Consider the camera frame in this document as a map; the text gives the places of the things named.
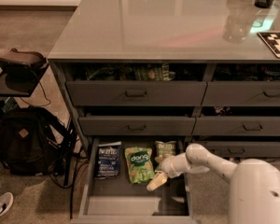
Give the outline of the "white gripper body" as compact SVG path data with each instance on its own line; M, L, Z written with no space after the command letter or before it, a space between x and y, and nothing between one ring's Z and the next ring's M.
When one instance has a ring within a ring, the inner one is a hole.
M170 156L161 164L161 170L167 174L169 178L176 178L190 170L190 163L185 153Z

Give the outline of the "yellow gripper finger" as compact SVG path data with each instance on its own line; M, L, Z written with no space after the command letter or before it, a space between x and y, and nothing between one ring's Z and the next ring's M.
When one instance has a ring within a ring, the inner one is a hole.
M153 179L148 183L147 190L153 191L167 182L168 176L164 172L158 172Z

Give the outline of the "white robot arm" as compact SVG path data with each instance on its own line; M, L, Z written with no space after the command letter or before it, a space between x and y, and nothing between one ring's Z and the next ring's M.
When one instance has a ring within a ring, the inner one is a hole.
M280 171L266 161L227 161L200 144L165 158L147 185L153 191L182 174L213 171L229 183L228 224L280 224Z

